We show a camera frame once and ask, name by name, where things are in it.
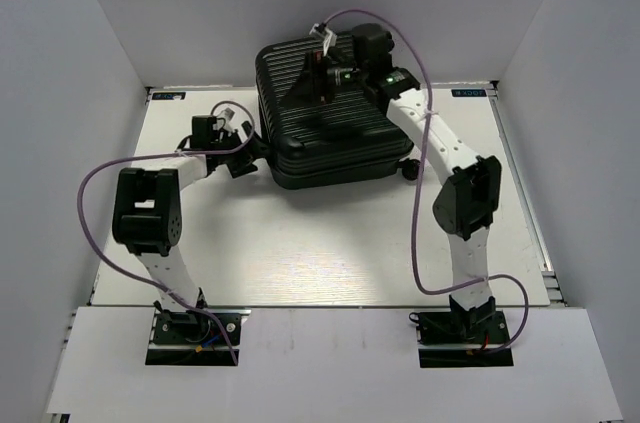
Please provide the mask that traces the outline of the black suitcase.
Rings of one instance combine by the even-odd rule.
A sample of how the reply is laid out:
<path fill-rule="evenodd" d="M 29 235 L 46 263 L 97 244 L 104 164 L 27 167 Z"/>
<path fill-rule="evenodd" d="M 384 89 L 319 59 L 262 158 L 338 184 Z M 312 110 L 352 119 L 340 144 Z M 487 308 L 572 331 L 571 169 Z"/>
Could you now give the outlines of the black suitcase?
<path fill-rule="evenodd" d="M 270 146 L 271 175 L 287 190 L 391 176 L 413 150 L 411 140 L 355 88 L 329 104 L 287 104 L 306 54 L 321 44 L 309 37 L 275 43 L 255 58 L 260 134 Z"/>

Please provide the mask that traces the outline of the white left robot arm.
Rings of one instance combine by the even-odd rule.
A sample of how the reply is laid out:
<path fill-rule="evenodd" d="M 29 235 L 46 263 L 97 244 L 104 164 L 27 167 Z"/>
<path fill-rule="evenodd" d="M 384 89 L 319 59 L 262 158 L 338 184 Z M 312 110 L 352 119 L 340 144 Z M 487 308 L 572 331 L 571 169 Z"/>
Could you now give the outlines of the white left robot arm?
<path fill-rule="evenodd" d="M 161 294 L 161 308 L 181 312 L 177 330 L 188 341 L 199 342 L 211 330 L 203 309 L 202 289 L 190 276 L 179 242 L 184 225 L 183 190 L 225 166 L 233 178 L 257 170 L 255 161 L 268 147 L 255 131 L 254 119 L 236 115 L 227 107 L 217 114 L 191 120 L 191 133 L 173 154 L 140 160 L 119 172 L 112 234 L 147 270 Z"/>

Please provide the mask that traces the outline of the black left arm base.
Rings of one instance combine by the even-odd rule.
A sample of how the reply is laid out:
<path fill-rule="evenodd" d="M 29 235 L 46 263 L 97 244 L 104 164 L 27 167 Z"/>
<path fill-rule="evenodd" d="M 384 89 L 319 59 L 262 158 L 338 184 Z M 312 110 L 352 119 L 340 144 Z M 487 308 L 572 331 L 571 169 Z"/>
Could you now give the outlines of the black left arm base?
<path fill-rule="evenodd" d="M 191 312 L 156 311 L 145 356 L 146 366 L 234 367 L 240 359 L 243 313 L 216 317 L 231 345 L 212 319 Z"/>

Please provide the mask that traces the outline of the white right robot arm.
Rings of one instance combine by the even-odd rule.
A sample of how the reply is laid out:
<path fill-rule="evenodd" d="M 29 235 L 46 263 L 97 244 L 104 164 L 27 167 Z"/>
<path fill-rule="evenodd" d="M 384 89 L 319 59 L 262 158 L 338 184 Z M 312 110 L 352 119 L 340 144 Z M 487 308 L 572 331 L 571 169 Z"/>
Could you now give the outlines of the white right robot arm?
<path fill-rule="evenodd" d="M 322 47 L 306 53 L 283 104 L 329 104 L 339 92 L 357 87 L 419 148 L 420 162 L 431 166 L 441 184 L 432 211 L 451 252 L 453 280 L 445 292 L 452 331 L 463 341 L 477 340 L 495 313 L 487 241 L 499 204 L 501 163 L 463 143 L 434 111 L 426 82 L 394 65 L 394 41 L 387 29 L 375 23 L 354 27 L 351 58 L 337 48 L 337 36 L 326 24 L 314 25 L 310 34 Z"/>

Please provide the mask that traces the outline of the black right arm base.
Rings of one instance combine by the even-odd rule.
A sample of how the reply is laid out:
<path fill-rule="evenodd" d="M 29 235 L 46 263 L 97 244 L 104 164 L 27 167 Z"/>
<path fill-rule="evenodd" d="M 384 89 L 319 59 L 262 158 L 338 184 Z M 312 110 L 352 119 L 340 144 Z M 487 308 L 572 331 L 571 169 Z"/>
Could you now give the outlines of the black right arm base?
<path fill-rule="evenodd" d="M 514 365 L 505 315 L 497 311 L 469 335 L 454 325 L 450 312 L 411 312 L 421 369 L 506 368 Z"/>

